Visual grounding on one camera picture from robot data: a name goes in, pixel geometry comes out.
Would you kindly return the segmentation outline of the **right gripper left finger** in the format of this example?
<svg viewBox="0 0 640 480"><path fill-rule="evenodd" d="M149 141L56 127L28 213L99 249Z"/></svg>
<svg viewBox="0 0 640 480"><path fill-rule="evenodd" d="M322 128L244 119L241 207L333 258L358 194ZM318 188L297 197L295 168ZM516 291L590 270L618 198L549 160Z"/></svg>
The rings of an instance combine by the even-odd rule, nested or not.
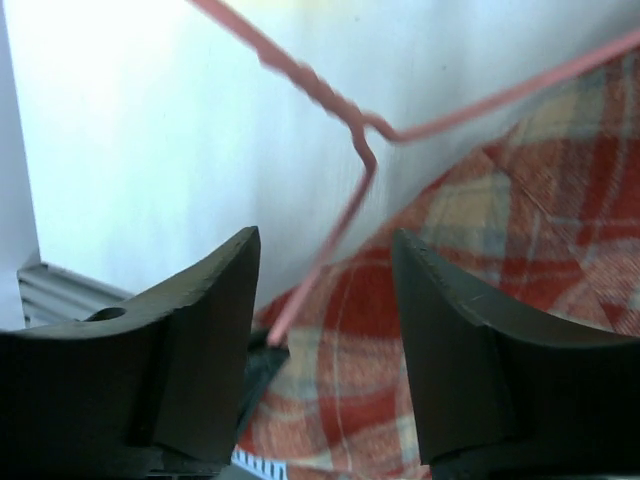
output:
<svg viewBox="0 0 640 480"><path fill-rule="evenodd" d="M247 227L85 321L3 333L2 477L216 476L237 438L260 250Z"/></svg>

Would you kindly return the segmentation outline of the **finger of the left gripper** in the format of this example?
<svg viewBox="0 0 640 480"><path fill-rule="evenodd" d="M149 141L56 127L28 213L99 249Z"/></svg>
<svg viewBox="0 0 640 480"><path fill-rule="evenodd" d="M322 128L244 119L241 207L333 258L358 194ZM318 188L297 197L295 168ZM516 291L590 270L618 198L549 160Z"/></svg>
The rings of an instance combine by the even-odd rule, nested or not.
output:
<svg viewBox="0 0 640 480"><path fill-rule="evenodd" d="M267 342L269 330L251 332L247 346L246 364L239 413L236 422L236 439L246 431L271 381L289 359L285 346L272 346Z"/></svg>

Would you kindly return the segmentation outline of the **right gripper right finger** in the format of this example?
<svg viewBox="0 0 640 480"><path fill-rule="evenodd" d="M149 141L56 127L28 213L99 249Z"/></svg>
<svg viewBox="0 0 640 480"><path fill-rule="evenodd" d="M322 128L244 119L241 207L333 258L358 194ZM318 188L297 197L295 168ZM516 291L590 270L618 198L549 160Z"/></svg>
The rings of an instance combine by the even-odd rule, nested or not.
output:
<svg viewBox="0 0 640 480"><path fill-rule="evenodd" d="M635 479L639 341L530 307L395 232L421 461L436 479Z"/></svg>

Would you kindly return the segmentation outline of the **red plaid skirt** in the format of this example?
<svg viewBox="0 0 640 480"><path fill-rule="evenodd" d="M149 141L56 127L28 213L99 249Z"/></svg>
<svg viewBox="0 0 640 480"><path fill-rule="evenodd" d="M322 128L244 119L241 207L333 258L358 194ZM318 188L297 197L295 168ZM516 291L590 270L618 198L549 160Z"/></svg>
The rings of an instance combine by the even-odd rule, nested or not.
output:
<svg viewBox="0 0 640 480"><path fill-rule="evenodd" d="M426 479L392 281L396 229L567 320L639 331L639 54L579 77L324 269L241 436L293 479Z"/></svg>

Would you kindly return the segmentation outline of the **pink wire hanger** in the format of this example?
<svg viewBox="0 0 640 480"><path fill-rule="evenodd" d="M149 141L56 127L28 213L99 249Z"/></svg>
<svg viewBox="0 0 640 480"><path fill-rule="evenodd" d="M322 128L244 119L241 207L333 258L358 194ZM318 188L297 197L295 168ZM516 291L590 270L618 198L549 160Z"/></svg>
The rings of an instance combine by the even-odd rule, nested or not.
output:
<svg viewBox="0 0 640 480"><path fill-rule="evenodd" d="M544 89L554 87L592 70L639 45L639 31L631 31L576 59L547 69L526 81L503 89L469 106L441 116L431 122L404 130L397 130L383 117L361 110L354 102L336 92L310 66L295 60L286 50L227 3L223 1L197 1L195 5L254 50L262 66L287 77L298 89L304 91L312 101L341 120L349 129L352 145L364 165L362 178L350 196L337 223L332 227L324 241L309 273L290 296L271 327L268 334L268 343L271 345L278 345L285 338L312 289L317 284L323 266L331 260L335 249L344 237L371 188L378 162L367 142L367 129L375 130L385 140L395 144L426 140Z"/></svg>

